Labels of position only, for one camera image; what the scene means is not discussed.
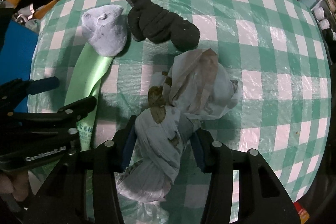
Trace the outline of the person's left hand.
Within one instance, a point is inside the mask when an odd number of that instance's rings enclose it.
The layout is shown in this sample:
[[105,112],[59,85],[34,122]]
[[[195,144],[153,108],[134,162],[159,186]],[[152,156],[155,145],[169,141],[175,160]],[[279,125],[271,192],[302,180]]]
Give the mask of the person's left hand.
[[26,170],[12,174],[1,172],[1,194],[12,194],[16,201],[23,202],[29,192],[29,174]]

